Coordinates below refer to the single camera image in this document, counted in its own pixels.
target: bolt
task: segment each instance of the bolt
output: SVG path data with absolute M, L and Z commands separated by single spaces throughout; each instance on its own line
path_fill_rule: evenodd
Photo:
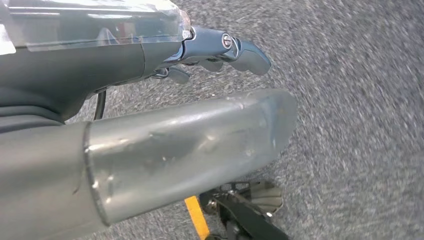
M 233 40 L 231 39 L 231 36 L 228 33 L 224 33 L 222 35 L 222 45 L 226 49 L 230 49 L 233 45 Z

